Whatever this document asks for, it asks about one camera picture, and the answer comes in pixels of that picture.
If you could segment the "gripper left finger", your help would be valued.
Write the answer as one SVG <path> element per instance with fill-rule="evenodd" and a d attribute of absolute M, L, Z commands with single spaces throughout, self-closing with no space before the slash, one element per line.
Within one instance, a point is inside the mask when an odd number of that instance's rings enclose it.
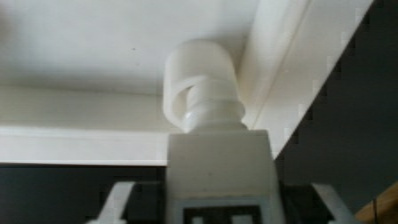
<path fill-rule="evenodd" d="M 97 219 L 88 222 L 88 224 L 127 224 L 127 220 L 123 219 L 123 212 L 134 186 L 134 182 L 118 182 L 114 184 L 100 215 Z"/>

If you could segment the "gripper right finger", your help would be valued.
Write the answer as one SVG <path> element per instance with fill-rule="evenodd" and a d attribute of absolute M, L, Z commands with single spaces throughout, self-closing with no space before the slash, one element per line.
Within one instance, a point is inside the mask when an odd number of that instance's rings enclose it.
<path fill-rule="evenodd" d="M 313 184 L 313 187 L 333 214 L 333 220 L 328 224 L 359 224 L 335 187 L 319 183 Z"/>

